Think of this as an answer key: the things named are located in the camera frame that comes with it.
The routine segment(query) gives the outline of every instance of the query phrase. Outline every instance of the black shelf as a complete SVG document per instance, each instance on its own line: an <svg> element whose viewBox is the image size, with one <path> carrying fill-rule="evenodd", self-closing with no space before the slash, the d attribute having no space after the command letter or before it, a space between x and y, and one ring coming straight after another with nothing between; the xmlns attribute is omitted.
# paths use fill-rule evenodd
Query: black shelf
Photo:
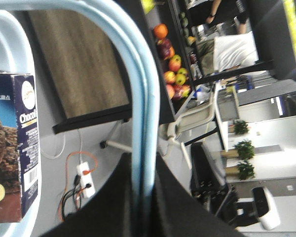
<svg viewBox="0 0 296 237"><path fill-rule="evenodd" d="M178 4L176 0L166 0L163 5L156 5L148 14L144 14L140 0L115 0L134 20L145 37L152 55L155 58L156 67L159 75L160 85L160 124L175 121L178 116L185 110L186 104L191 99L194 92L192 74L190 71L189 56L186 53L186 44L182 36L178 13ZM169 99L166 83L163 79L163 73L168 71L169 60L161 60L158 57L156 49L157 39L153 35L153 28L159 23L164 23L168 28L167 38L171 41L175 53L181 56L182 67L188 70L189 85L192 92L187 98L178 102L172 102Z"/></svg>

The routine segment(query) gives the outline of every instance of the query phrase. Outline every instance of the white cable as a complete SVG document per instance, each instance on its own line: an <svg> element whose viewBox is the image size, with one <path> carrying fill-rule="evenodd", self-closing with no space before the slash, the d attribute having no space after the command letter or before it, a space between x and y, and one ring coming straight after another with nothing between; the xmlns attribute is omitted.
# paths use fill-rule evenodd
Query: white cable
<svg viewBox="0 0 296 237"><path fill-rule="evenodd" d="M81 153L81 151L82 151L82 136L81 136L81 132L80 132L79 128L77 129L77 131L78 131L79 139L80 139L80 148L79 148L80 154L79 154L79 161L80 161L80 164L82 164L82 163L83 163L83 160L82 160L82 153Z"/></svg>
<svg viewBox="0 0 296 237"><path fill-rule="evenodd" d="M63 153L63 151L64 151L64 149L65 149L65 144L66 144L66 137L65 137L65 132L63 132L63 147L62 147L62 149L61 149L61 151L60 151L60 153L59 153L58 155L51 156L51 155L45 153L45 152L43 151L42 148L40 149L40 153L41 153L44 157L46 157L47 159L56 159L56 158L58 158L59 156L61 156L61 154Z"/></svg>

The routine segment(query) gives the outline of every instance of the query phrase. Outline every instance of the power plug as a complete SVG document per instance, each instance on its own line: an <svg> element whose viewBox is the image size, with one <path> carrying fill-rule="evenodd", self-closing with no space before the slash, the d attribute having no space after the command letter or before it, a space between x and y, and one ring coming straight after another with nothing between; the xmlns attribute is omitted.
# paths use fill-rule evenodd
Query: power plug
<svg viewBox="0 0 296 237"><path fill-rule="evenodd" d="M82 164L77 165L78 175L81 176L81 179L80 179L81 187L85 188L87 184L91 184L90 188L86 188L82 191L84 198L90 198L95 194L95 187L93 184L91 173L87 172L88 174L85 174L85 175L83 174L84 171L89 171L89 170L90 168L89 168L88 162L84 162Z"/></svg>

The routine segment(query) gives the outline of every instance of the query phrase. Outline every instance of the white chair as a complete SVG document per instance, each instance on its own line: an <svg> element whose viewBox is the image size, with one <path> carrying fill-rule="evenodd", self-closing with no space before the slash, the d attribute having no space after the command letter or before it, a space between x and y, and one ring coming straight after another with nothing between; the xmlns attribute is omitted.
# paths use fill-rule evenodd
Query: white chair
<svg viewBox="0 0 296 237"><path fill-rule="evenodd" d="M162 124L159 126L158 135L160 138L168 141L168 149L166 154L163 154L163 158L167 159L173 147L178 147L182 150L182 153L186 159L189 169L192 169L190 158L187 154L185 146L189 145L191 141L187 143L180 142L178 140L179 136L193 128L208 124L215 118L215 99L217 98L217 91L211 90L209 100L197 107L188 109L182 113L175 122ZM217 129L205 133L200 140L206 136L209 136L217 132Z"/></svg>

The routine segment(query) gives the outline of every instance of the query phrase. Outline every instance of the red apple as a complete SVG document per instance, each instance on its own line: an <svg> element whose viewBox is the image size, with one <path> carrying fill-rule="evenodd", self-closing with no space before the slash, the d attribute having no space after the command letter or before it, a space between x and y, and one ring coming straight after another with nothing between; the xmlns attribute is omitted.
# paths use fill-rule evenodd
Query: red apple
<svg viewBox="0 0 296 237"><path fill-rule="evenodd" d="M158 40L157 50L159 57L163 60L169 58L171 56L171 47L172 44L169 39Z"/></svg>
<svg viewBox="0 0 296 237"><path fill-rule="evenodd" d="M174 56L170 59L169 62L169 70L172 72L177 72L181 67L181 58L174 58Z"/></svg>
<svg viewBox="0 0 296 237"><path fill-rule="evenodd" d="M186 77L183 74L176 75L176 84L183 85L186 82Z"/></svg>
<svg viewBox="0 0 296 237"><path fill-rule="evenodd" d="M172 47L172 43L169 39L161 39L161 40L158 40L158 45L162 44L164 45L166 48L170 49Z"/></svg>
<svg viewBox="0 0 296 237"><path fill-rule="evenodd" d="M174 95L172 97L172 100L173 101L179 101L179 100L181 100L182 97L183 97L183 88L182 88L182 86L175 84L173 86L173 88L174 88Z"/></svg>
<svg viewBox="0 0 296 237"><path fill-rule="evenodd" d="M169 95L170 99L172 99L174 94L175 94L174 88L173 88L172 85L167 84L167 92L168 92L168 95Z"/></svg>
<svg viewBox="0 0 296 237"><path fill-rule="evenodd" d="M189 93L191 92L191 87L189 85L183 85L183 94L182 97L188 97Z"/></svg>
<svg viewBox="0 0 296 237"><path fill-rule="evenodd" d="M167 71L163 74L163 78L167 84L173 84L176 82L176 75L172 71Z"/></svg>

